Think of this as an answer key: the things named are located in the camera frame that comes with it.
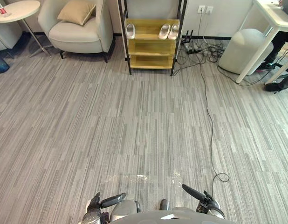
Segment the armchair leg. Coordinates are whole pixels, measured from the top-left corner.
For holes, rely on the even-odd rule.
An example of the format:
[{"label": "armchair leg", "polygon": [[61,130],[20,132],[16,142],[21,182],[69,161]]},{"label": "armchair leg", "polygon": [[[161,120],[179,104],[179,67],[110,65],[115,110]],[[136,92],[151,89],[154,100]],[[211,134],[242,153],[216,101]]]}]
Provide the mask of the armchair leg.
[{"label": "armchair leg", "polygon": [[106,63],[108,63],[108,53],[103,53],[103,58]]},{"label": "armchair leg", "polygon": [[64,53],[64,50],[60,50],[60,51],[59,51],[59,54],[60,54],[61,59],[64,59],[63,53]]}]

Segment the electrical outlet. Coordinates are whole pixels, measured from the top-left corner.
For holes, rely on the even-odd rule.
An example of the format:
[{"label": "electrical outlet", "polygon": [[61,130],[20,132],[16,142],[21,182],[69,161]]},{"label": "electrical outlet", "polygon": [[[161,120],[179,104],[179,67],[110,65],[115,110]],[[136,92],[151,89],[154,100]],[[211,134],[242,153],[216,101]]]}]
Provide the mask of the electrical outlet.
[{"label": "electrical outlet", "polygon": [[198,13],[204,13],[205,6],[199,6]]},{"label": "electrical outlet", "polygon": [[213,13],[213,6],[207,6],[205,13],[206,13],[206,14],[211,14],[211,13]]}]

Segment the white trash can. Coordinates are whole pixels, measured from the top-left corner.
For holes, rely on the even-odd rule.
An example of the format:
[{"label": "white trash can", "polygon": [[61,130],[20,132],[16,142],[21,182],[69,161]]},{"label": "white trash can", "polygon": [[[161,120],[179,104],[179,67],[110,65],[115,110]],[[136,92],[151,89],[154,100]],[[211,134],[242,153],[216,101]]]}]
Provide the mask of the white trash can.
[{"label": "white trash can", "polygon": [[[256,29],[243,29],[236,32],[219,60],[219,66],[227,71],[240,74],[265,39],[265,35]],[[248,75],[254,73],[273,48],[273,44],[270,43],[247,73]]]}]

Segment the shelf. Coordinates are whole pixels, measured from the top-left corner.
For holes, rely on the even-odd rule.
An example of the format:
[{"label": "shelf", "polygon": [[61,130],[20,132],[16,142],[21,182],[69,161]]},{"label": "shelf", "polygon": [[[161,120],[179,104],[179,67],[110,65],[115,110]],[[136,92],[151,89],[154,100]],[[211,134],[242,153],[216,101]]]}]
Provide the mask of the shelf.
[{"label": "shelf", "polygon": [[172,56],[136,56],[130,57],[132,69],[171,69]]},{"label": "shelf", "polygon": [[126,19],[127,24],[135,25],[135,39],[136,40],[160,40],[158,34],[164,24],[179,24],[179,20],[151,20],[151,19]]},{"label": "shelf", "polygon": [[175,41],[147,41],[129,40],[130,55],[143,56],[173,56],[175,53]]}]

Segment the pillow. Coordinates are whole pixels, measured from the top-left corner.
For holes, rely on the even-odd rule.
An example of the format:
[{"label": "pillow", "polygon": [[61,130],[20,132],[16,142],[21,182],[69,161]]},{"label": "pillow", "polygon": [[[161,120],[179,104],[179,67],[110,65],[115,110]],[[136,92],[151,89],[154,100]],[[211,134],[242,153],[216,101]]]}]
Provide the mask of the pillow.
[{"label": "pillow", "polygon": [[63,7],[57,19],[83,26],[95,7],[95,4],[87,0],[71,0]]}]

